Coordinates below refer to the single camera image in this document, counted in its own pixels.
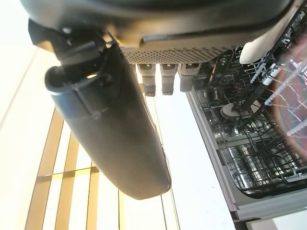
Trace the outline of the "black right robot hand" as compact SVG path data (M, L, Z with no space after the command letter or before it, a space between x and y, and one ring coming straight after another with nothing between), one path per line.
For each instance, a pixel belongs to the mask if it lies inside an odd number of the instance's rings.
M45 86L77 140L123 193L171 187L133 65L208 62L273 28L292 0L23 0L32 43L59 66Z

